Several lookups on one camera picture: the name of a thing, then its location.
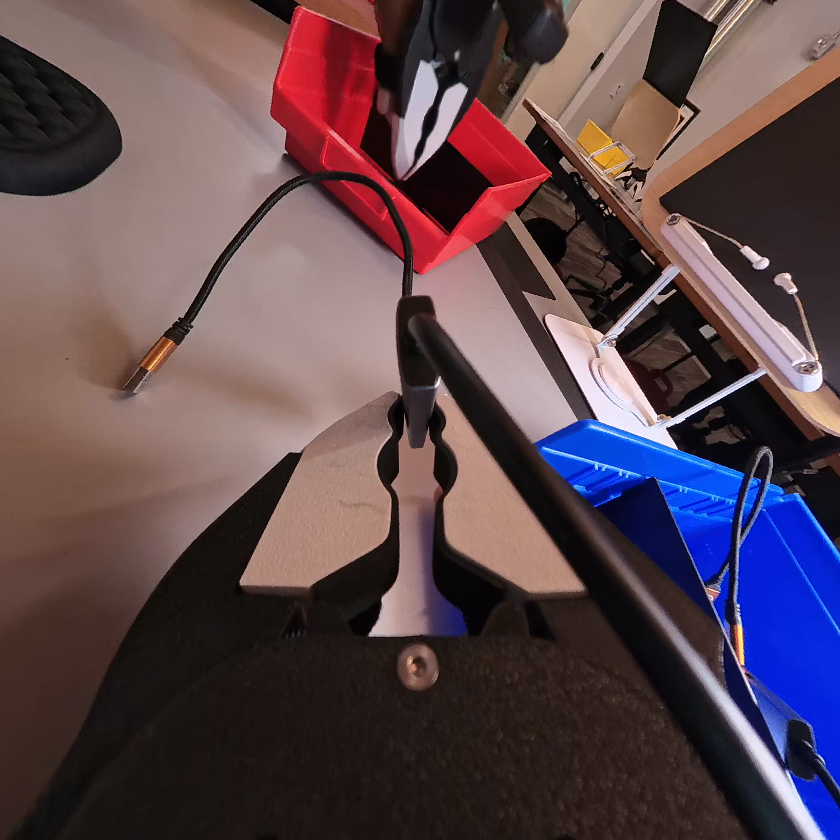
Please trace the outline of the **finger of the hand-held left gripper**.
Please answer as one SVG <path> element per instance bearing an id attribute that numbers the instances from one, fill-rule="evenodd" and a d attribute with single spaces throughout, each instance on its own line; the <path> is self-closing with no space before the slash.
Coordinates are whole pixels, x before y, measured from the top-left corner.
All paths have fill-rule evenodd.
<path id="1" fill-rule="evenodd" d="M 405 180 L 418 161 L 424 123 L 435 101 L 435 69 L 420 60 L 402 117 L 392 125 L 392 168 L 395 179 Z"/>
<path id="2" fill-rule="evenodd" d="M 446 142 L 449 134 L 457 123 L 460 110 L 466 99 L 468 88 L 463 83 L 454 83 L 444 89 L 436 97 L 433 108 L 428 117 L 432 117 L 432 126 L 423 128 L 421 145 L 423 148 L 416 153 L 415 162 L 406 174 L 406 180 L 413 177 Z"/>

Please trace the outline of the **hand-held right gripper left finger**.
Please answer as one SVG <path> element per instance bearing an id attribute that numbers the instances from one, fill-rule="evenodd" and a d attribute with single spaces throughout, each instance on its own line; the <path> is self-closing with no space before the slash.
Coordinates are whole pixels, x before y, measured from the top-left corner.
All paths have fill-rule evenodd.
<path id="1" fill-rule="evenodd" d="M 402 402 L 386 392 L 301 452 L 240 580 L 252 595 L 324 603 L 345 621 L 373 613 L 399 566 Z"/>

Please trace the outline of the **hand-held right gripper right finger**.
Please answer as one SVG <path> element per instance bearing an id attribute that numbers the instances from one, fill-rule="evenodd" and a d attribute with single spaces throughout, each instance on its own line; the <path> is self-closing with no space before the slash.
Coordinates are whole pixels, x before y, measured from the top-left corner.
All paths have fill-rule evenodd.
<path id="1" fill-rule="evenodd" d="M 450 395 L 437 399 L 434 445 L 433 575 L 466 621 L 486 621 L 498 604 L 586 596 L 579 576 Z"/>

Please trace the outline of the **grey usb hub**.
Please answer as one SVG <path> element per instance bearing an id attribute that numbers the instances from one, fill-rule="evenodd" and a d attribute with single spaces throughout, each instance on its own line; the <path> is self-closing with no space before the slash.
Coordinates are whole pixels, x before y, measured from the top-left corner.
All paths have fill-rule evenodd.
<path id="1" fill-rule="evenodd" d="M 440 377 L 411 334 L 408 323 L 415 316 L 436 317 L 432 298 L 403 296 L 397 302 L 395 346 L 402 387 L 402 404 L 408 444 L 425 446 L 429 422 L 434 412 Z"/>

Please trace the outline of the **braided usb cable gold plug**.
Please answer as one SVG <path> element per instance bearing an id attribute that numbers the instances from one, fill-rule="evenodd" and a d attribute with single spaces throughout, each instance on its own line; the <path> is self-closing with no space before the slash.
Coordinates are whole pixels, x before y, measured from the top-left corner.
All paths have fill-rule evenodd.
<path id="1" fill-rule="evenodd" d="M 415 274 L 415 250 L 406 223 L 398 211 L 395 200 L 381 183 L 368 175 L 349 171 L 320 171 L 311 174 L 297 175 L 281 184 L 260 204 L 248 218 L 237 234 L 227 244 L 219 257 L 207 273 L 203 284 L 192 300 L 185 313 L 175 320 L 162 336 L 153 344 L 139 362 L 131 377 L 122 388 L 126 396 L 136 395 L 183 344 L 186 337 L 194 328 L 194 323 L 230 260 L 237 254 L 247 238 L 256 230 L 259 223 L 267 216 L 283 198 L 287 197 L 303 186 L 327 185 L 331 183 L 347 183 L 362 186 L 372 191 L 384 204 L 386 213 L 391 219 L 403 252 L 402 295 L 410 297 L 413 294 L 413 279 Z"/>

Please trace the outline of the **small red bin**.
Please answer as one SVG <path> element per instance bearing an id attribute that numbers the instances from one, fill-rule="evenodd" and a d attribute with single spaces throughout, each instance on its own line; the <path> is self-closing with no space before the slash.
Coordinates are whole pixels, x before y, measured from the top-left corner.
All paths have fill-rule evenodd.
<path id="1" fill-rule="evenodd" d="M 392 197 L 423 275 L 494 234 L 550 177 L 475 101 L 418 173 L 392 178 L 390 130 L 375 110 L 378 40 L 299 7 L 292 16 L 270 112 L 286 150 L 308 172 L 354 172 Z"/>

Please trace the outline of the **small yellow bin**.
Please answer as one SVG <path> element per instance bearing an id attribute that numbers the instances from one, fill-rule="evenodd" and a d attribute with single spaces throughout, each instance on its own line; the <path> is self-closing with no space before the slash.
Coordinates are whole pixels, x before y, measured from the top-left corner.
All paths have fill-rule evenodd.
<path id="1" fill-rule="evenodd" d="M 591 120 L 583 127 L 577 143 L 586 159 L 608 177 L 617 177 L 635 162 L 635 155 L 624 143 L 612 139 Z"/>

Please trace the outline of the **blue bin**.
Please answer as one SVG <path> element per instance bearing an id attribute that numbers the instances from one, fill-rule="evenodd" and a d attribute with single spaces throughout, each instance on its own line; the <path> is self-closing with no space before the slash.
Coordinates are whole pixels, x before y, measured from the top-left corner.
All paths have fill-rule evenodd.
<path id="1" fill-rule="evenodd" d="M 595 508 L 655 478 L 703 586 L 726 559 L 742 473 L 595 421 L 575 423 L 537 449 Z M 724 580 L 711 604 L 729 641 L 727 588 Z M 838 550 L 804 501 L 773 484 L 742 546 L 739 603 L 744 670 L 812 726 L 838 781 Z"/>

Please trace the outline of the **dark bin divider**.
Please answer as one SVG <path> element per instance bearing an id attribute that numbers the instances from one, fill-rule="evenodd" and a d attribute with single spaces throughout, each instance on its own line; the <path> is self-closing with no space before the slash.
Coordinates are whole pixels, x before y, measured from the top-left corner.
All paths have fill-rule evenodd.
<path id="1" fill-rule="evenodd" d="M 598 511 L 640 550 L 637 574 L 788 772 L 658 481 L 646 479 Z"/>

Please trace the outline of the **beige curved panel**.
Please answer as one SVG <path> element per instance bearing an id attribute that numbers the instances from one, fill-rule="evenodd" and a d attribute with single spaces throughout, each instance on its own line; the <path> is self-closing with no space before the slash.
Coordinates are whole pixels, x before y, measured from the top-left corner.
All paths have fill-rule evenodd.
<path id="1" fill-rule="evenodd" d="M 648 171 L 677 130 L 684 106 L 642 79 L 630 91 L 609 135 L 634 156 L 635 168 Z"/>

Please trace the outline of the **white folding stand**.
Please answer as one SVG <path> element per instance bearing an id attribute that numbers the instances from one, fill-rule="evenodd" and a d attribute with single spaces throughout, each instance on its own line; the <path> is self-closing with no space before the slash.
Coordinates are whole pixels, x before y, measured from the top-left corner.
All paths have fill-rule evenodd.
<path id="1" fill-rule="evenodd" d="M 625 311 L 610 331 L 601 333 L 554 314 L 543 318 L 543 324 L 563 361 L 569 366 L 575 383 L 586 400 L 593 403 L 595 419 L 672 448 L 676 445 L 669 435 L 670 428 L 721 403 L 767 373 L 778 375 L 801 393 L 813 393 L 823 385 L 822 360 L 792 275 L 781 272 L 773 278 L 773 283 L 793 299 L 807 344 L 799 341 L 781 322 L 771 318 L 715 256 L 708 242 L 700 236 L 700 231 L 734 245 L 754 270 L 769 268 L 770 260 L 749 245 L 684 214 L 672 213 L 663 223 L 661 233 L 677 253 L 677 262 L 663 270 L 653 286 Z M 693 272 L 701 288 L 711 293 L 734 316 L 736 323 L 745 328 L 767 363 L 759 364 L 756 371 L 671 416 L 655 412 L 616 346 L 632 321 L 684 268 Z"/>

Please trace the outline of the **black flat panel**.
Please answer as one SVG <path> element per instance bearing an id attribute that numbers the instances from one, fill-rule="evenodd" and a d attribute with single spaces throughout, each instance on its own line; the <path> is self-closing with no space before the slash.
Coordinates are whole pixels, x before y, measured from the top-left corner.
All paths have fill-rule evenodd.
<path id="1" fill-rule="evenodd" d="M 681 2 L 664 1 L 658 12 L 643 80 L 681 108 L 717 29 L 717 24 Z"/>

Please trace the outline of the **wood-edged black board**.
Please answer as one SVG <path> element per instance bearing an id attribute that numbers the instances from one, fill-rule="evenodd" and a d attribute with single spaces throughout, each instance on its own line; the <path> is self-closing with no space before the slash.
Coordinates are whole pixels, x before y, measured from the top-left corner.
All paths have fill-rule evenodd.
<path id="1" fill-rule="evenodd" d="M 799 392 L 719 295 L 666 237 L 666 218 L 691 217 L 769 257 L 746 268 L 734 245 L 717 258 L 774 321 L 802 327 L 793 300 L 773 283 L 788 272 L 816 337 L 825 384 Z M 642 215 L 679 287 L 753 369 L 767 371 L 774 400 L 809 434 L 838 437 L 838 50 L 788 80 L 703 141 L 647 187 Z"/>

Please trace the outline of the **black power adapter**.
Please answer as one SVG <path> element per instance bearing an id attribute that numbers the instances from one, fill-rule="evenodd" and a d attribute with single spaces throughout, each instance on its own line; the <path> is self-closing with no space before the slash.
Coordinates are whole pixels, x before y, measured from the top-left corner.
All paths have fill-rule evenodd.
<path id="1" fill-rule="evenodd" d="M 746 678 L 785 768 L 798 779 L 814 781 L 821 756 L 812 726 L 757 677 L 748 672 Z"/>

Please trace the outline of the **black mesh pad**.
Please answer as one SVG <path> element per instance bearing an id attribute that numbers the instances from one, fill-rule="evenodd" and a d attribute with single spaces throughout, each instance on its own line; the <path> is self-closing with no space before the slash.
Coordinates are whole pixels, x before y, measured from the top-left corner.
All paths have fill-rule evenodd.
<path id="1" fill-rule="evenodd" d="M 93 91 L 1 37 L 1 193 L 74 192 L 122 150 L 117 120 Z"/>

